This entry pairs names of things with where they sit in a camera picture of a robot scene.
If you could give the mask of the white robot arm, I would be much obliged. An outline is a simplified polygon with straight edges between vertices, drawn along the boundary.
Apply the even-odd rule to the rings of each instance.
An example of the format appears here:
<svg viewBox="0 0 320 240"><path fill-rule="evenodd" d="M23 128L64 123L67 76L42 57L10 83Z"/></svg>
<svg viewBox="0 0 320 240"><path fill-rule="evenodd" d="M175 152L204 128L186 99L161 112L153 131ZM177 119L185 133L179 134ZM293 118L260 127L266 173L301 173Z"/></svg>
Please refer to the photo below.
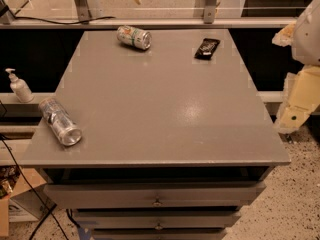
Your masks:
<svg viewBox="0 0 320 240"><path fill-rule="evenodd" d="M287 74L274 123L279 133L291 134L320 106L320 0L312 0L295 22L275 34L272 43L290 46L292 58L303 65L298 73Z"/></svg>

